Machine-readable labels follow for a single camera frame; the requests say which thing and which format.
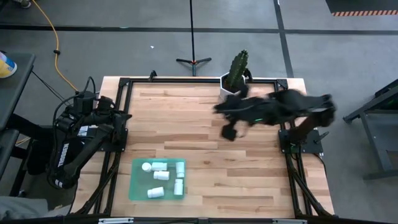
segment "person's leg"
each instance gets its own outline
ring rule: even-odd
[[[68,215],[71,206],[72,205],[67,205],[65,207],[55,208],[54,210],[49,211],[43,217],[56,217],[56,216],[59,216],[59,215],[63,215],[63,216]]]
[[[40,218],[48,214],[46,199],[0,197],[0,220]]]

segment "translucent green tray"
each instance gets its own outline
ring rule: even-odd
[[[143,163],[166,162],[167,171],[170,172],[169,180],[155,180],[154,172],[145,172],[142,170]],[[183,178],[183,194],[174,195],[174,183],[177,177],[175,163],[184,162],[185,159],[133,159],[131,165],[130,179],[130,200],[182,200],[185,196],[185,178]],[[147,191],[156,187],[164,188],[164,196],[158,198],[148,198]]]

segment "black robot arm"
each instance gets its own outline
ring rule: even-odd
[[[105,143],[121,144],[126,121],[131,115],[113,108],[112,99],[86,91],[77,93],[73,105],[54,121],[54,147],[47,167],[47,179],[56,188],[73,187],[83,166]],[[97,126],[96,134],[87,137],[80,134],[83,126]]]
[[[295,130],[304,136],[317,126],[329,126],[334,119],[335,106],[330,95],[304,96],[296,90],[283,90],[270,93],[265,98],[246,98],[247,86],[242,87],[241,93],[244,94],[228,95],[225,102],[214,106],[215,113],[223,114],[229,121],[223,126],[221,135],[230,141],[236,138],[234,125],[239,120],[247,122],[249,127],[255,124],[273,126],[308,116],[303,126]]]

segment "small white container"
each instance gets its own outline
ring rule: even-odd
[[[154,179],[155,180],[169,180],[170,173],[169,171],[155,171]]]
[[[183,183],[182,179],[175,179],[174,195],[182,195],[183,194],[184,185],[182,183]]]
[[[185,163],[184,162],[176,162],[175,170],[177,172],[177,178],[185,177]]]
[[[163,187],[157,187],[157,188],[148,190],[149,198],[157,198],[157,197],[163,197],[163,196],[164,196]]]
[[[153,162],[152,163],[152,171],[166,171],[167,163],[166,162]]]
[[[150,171],[152,171],[152,166],[150,165],[150,163],[145,162],[142,165],[142,170],[145,172],[150,172]]]

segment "white pot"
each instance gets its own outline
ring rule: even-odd
[[[237,91],[236,93],[231,93],[230,91],[228,91],[228,90],[223,88],[223,77],[225,77],[228,74],[229,74],[229,72],[227,72],[224,75],[220,76],[220,99],[222,101],[225,101],[226,96],[228,96],[228,95],[239,95],[240,94],[240,91]]]

